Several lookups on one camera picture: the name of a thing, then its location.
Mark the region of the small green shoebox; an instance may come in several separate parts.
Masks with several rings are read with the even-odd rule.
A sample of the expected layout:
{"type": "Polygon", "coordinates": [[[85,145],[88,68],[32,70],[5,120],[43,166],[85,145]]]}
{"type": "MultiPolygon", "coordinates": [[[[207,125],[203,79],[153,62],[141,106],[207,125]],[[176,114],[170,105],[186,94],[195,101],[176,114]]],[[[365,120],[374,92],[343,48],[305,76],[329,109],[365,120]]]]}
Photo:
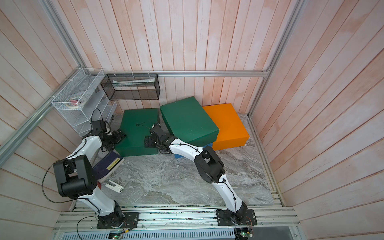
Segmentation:
{"type": "Polygon", "coordinates": [[[122,157],[156,155],[157,148],[146,148],[145,137],[150,129],[160,122],[158,109],[126,110],[123,114],[120,130],[127,136],[116,145],[115,150],[122,157]]]}

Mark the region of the blue shoebox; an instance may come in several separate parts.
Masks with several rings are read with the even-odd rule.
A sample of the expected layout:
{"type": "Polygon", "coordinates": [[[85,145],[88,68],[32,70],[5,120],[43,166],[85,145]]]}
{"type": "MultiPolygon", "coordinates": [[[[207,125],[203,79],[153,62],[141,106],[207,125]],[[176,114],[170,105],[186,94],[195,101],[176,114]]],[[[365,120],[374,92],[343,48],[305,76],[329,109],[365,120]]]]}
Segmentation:
{"type": "MultiPolygon", "coordinates": [[[[208,144],[208,145],[205,145],[205,147],[206,147],[206,146],[210,146],[210,147],[212,147],[212,146],[213,146],[213,143],[210,143],[210,144],[208,144]]],[[[175,157],[176,159],[185,158],[184,155],[179,155],[179,154],[174,154],[174,157],[175,157]]]]}

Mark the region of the large green shoebox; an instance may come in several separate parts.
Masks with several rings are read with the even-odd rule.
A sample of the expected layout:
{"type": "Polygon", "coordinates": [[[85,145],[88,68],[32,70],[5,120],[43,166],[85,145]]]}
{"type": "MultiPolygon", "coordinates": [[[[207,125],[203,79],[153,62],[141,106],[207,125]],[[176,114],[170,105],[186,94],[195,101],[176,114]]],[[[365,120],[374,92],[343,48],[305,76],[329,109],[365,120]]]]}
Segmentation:
{"type": "Polygon", "coordinates": [[[182,141],[204,147],[217,140],[219,128],[195,97],[160,106],[169,132],[182,141]]]}

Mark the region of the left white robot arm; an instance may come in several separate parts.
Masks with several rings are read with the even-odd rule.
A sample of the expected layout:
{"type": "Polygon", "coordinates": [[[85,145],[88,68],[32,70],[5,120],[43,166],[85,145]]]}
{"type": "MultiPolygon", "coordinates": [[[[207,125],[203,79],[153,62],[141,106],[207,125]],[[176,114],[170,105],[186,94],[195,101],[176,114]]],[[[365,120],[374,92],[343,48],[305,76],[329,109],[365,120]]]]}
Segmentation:
{"type": "Polygon", "coordinates": [[[120,228],[125,216],[119,204],[102,192],[90,160],[99,149],[113,151],[126,136],[120,129],[108,130],[106,121],[93,121],[91,130],[82,137],[81,145],[51,165],[59,194],[87,204],[95,211],[101,227],[120,228]]]}

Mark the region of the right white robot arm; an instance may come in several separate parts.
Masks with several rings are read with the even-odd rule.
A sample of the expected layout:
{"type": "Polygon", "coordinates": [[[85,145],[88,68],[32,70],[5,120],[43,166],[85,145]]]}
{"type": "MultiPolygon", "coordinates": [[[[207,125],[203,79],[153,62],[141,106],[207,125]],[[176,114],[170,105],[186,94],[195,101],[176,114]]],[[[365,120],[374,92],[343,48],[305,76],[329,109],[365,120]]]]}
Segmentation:
{"type": "Polygon", "coordinates": [[[227,178],[224,163],[210,146],[197,147],[166,133],[155,124],[150,128],[150,136],[146,136],[146,148],[156,147],[161,153],[183,156],[195,163],[201,178],[212,184],[223,198],[227,209],[217,209],[218,225],[244,225],[252,222],[253,211],[235,193],[227,178]]]}

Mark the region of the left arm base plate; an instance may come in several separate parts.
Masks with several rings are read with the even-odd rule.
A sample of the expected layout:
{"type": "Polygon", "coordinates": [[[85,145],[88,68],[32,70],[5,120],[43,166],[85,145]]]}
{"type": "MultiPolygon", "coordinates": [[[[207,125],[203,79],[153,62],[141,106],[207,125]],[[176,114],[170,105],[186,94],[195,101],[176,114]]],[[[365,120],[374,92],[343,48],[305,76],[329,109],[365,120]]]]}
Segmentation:
{"type": "Polygon", "coordinates": [[[128,212],[98,217],[97,229],[134,229],[137,227],[139,215],[139,212],[128,212]]]}

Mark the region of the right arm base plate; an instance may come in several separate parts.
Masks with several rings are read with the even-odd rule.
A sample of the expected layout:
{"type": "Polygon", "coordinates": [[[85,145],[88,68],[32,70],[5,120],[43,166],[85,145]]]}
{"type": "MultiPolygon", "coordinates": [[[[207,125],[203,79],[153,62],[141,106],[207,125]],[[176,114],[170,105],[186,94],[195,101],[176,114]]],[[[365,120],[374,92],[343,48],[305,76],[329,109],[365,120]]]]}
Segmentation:
{"type": "Polygon", "coordinates": [[[235,214],[229,210],[217,209],[215,213],[219,226],[256,226],[258,224],[254,210],[235,214]]]}

